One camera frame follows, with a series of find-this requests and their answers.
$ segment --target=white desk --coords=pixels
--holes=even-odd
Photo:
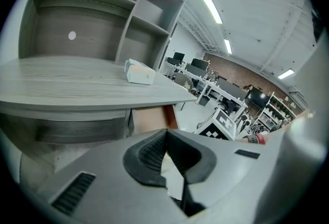
[[[207,95],[209,94],[209,92],[210,92],[211,90],[214,90],[214,91],[216,91],[216,92],[219,93],[219,96],[218,96],[218,98],[217,98],[217,101],[219,100],[220,96],[222,95],[223,97],[227,98],[228,100],[232,100],[232,101],[236,102],[236,103],[240,106],[239,110],[235,113],[234,117],[232,118],[233,121],[235,121],[235,120],[236,120],[236,119],[237,119],[237,118],[243,113],[243,111],[245,110],[245,108],[248,107],[248,106],[245,104],[245,102],[243,102],[243,101],[241,101],[241,100],[235,98],[234,96],[232,96],[232,95],[229,94],[228,92],[226,92],[226,91],[224,91],[223,89],[217,87],[215,84],[213,84],[213,83],[211,83],[211,82],[209,82],[209,81],[206,81],[206,80],[204,80],[203,78],[198,77],[198,76],[196,76],[196,75],[194,75],[194,74],[192,74],[192,73],[190,73],[190,72],[184,70],[184,69],[181,68],[181,67],[177,67],[177,66],[172,65],[172,64],[170,64],[170,63],[168,63],[168,62],[165,62],[164,64],[165,64],[166,66],[168,66],[168,67],[171,67],[171,68],[174,68],[174,69],[178,69],[178,70],[181,71],[183,74],[185,74],[185,75],[187,75],[187,76],[189,76],[189,77],[191,77],[191,78],[193,78],[193,79],[199,80],[199,81],[201,81],[202,83],[205,84],[205,88],[203,89],[203,91],[201,92],[199,98],[196,100],[195,103],[199,103],[201,97],[202,97],[203,95],[205,95],[205,92],[206,92],[206,90],[207,90],[207,88],[208,88],[208,86],[209,86],[210,89],[209,89]]]

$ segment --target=white wall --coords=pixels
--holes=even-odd
[[[294,77],[297,87],[301,90],[309,108],[318,112],[328,113],[328,81],[329,81],[329,36],[326,29],[319,37],[313,55]]]
[[[175,52],[184,53],[185,62],[191,62],[194,57],[202,58],[205,55],[199,43],[179,24],[171,38],[164,59],[166,57],[172,58]]]

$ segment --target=fluorescent light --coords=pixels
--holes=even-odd
[[[225,41],[225,45],[226,45],[226,48],[227,48],[227,52],[229,54],[232,54],[230,41],[229,40],[224,40],[224,41]]]
[[[284,78],[286,78],[286,77],[288,77],[289,75],[292,75],[292,74],[294,74],[295,72],[292,70],[292,69],[289,69],[288,71],[286,71],[284,74],[281,74],[278,78],[280,79],[280,80],[282,80],[282,79],[284,79]]]
[[[207,7],[209,8],[209,10],[210,10],[212,16],[214,17],[216,23],[222,24],[223,23],[222,19],[221,19],[219,13],[218,13],[213,1],[212,0],[204,0],[204,2],[206,3]]]

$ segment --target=desk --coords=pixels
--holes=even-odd
[[[34,57],[0,67],[1,115],[27,128],[41,123],[51,136],[39,140],[50,143],[94,142],[98,133],[103,141],[133,108],[195,100],[159,72],[152,85],[129,83],[123,66],[101,59]]]
[[[213,84],[213,83],[211,83],[211,82],[209,82],[209,81],[205,81],[203,78],[198,77],[198,76],[196,76],[196,75],[194,75],[194,74],[192,74],[192,73],[190,73],[190,72],[184,70],[184,69],[181,68],[181,67],[177,67],[177,66],[172,65],[172,64],[170,64],[170,63],[168,63],[168,62],[165,62],[165,64],[166,64],[168,67],[178,69],[178,70],[181,71],[183,74],[185,74],[185,75],[187,75],[187,76],[189,76],[189,77],[191,77],[191,78],[193,78],[193,79],[197,79],[197,80],[199,80],[199,81],[201,81],[202,83],[205,84],[205,88],[203,89],[203,91],[201,92],[199,98],[196,100],[195,103],[199,103],[201,97],[202,97],[203,95],[205,95],[205,92],[206,92],[206,90],[207,90],[207,88],[208,88],[208,86],[209,86],[210,88],[209,88],[209,91],[208,91],[207,95],[209,94],[210,90],[214,90],[214,91],[216,91],[216,92],[219,93],[219,96],[218,96],[218,98],[217,98],[217,101],[218,101],[219,97],[222,95],[222,96],[224,96],[225,98],[227,98],[228,100],[232,100],[232,101],[236,102],[236,103],[240,106],[239,110],[235,113],[234,117],[232,118],[233,121],[235,121],[235,120],[236,120],[236,119],[237,119],[237,118],[243,113],[243,111],[245,110],[245,108],[248,107],[243,101],[238,100],[237,98],[235,98],[235,97],[232,96],[231,94],[229,94],[229,93],[227,93],[226,91],[222,90],[221,88],[217,87],[215,84]]]

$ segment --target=brick wall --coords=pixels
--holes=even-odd
[[[209,60],[210,68],[218,71],[220,76],[226,78],[230,83],[235,83],[240,88],[243,88],[245,85],[252,84],[257,89],[260,87],[266,95],[268,95],[269,92],[272,93],[274,91],[275,96],[282,100],[289,96],[269,80],[237,63],[208,53],[205,54],[203,59],[207,61]],[[291,101],[284,101],[284,103],[288,105],[291,103]],[[291,109],[296,115],[302,112],[298,106],[296,106],[296,109]]]

